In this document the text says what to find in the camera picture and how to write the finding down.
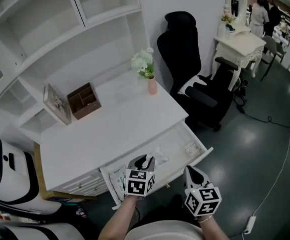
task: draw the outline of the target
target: desk drawer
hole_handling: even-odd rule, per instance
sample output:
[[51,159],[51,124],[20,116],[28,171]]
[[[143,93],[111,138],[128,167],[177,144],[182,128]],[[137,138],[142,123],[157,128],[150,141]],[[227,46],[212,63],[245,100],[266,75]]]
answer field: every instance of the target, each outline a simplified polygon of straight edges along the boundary
[[108,191],[107,184],[98,170],[75,178],[54,189],[71,195],[95,197]]
[[[195,157],[190,157],[184,149],[184,146],[189,143],[195,143],[200,149],[200,153],[198,153]],[[135,157],[149,154],[156,147],[160,148],[160,151],[169,158],[169,161],[159,165],[156,168],[156,178],[153,191],[160,189],[177,177],[181,176],[185,166],[196,165],[213,150],[213,148],[207,150],[201,141],[188,128],[188,126],[183,121],[179,122],[170,130],[145,144],[138,150],[133,151],[121,159],[108,163],[104,167],[100,168],[107,187],[117,205],[120,205],[121,200],[113,188],[109,175],[124,165],[127,167],[129,162]]]

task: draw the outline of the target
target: bookshelf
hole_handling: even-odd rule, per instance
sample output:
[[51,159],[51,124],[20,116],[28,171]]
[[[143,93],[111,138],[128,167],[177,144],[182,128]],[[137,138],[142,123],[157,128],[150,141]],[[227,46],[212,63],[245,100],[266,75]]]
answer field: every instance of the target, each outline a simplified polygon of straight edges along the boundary
[[45,85],[98,86],[148,46],[139,0],[0,0],[0,113],[41,144],[66,128]]

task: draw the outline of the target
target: power strip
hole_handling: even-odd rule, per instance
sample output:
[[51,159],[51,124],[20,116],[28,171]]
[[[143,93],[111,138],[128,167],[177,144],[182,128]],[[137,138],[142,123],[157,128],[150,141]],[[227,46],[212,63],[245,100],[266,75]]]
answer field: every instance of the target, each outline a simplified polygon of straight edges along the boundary
[[256,216],[250,216],[247,222],[247,226],[243,232],[244,235],[249,235],[251,233],[251,230],[254,227],[256,221]]

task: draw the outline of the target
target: white cable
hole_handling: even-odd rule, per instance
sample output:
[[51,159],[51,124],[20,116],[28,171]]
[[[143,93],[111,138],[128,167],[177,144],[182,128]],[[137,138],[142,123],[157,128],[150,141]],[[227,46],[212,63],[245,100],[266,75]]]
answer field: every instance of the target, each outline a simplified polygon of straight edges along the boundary
[[280,172],[279,172],[279,174],[278,174],[278,176],[277,176],[277,178],[276,178],[275,183],[273,184],[273,186],[272,186],[271,189],[269,190],[269,192],[268,192],[268,194],[266,195],[265,199],[261,202],[261,204],[257,207],[257,209],[255,209],[255,211],[254,211],[254,213],[253,213],[253,216],[255,216],[255,213],[256,213],[256,211],[260,208],[260,206],[263,205],[263,203],[265,202],[265,200],[266,200],[267,197],[269,196],[271,190],[273,190],[274,186],[276,185],[276,183],[277,183],[277,181],[278,181],[278,178],[279,178],[280,174],[283,172],[283,169],[284,169],[285,163],[286,163],[287,158],[288,158],[289,147],[290,147],[290,135],[289,135],[289,144],[288,144],[287,154],[286,154],[286,158],[285,158],[285,161],[284,161],[284,163],[283,163],[283,166],[282,166],[282,168],[281,168],[281,170],[280,170]]

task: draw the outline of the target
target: mirror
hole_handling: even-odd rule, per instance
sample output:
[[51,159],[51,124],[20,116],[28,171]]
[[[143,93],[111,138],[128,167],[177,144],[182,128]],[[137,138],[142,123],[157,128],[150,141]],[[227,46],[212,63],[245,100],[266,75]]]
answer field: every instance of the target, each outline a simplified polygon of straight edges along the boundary
[[244,25],[247,13],[247,0],[226,0],[229,11],[236,16],[235,24]]
[[239,0],[231,0],[231,14],[237,17],[238,11],[239,11]]

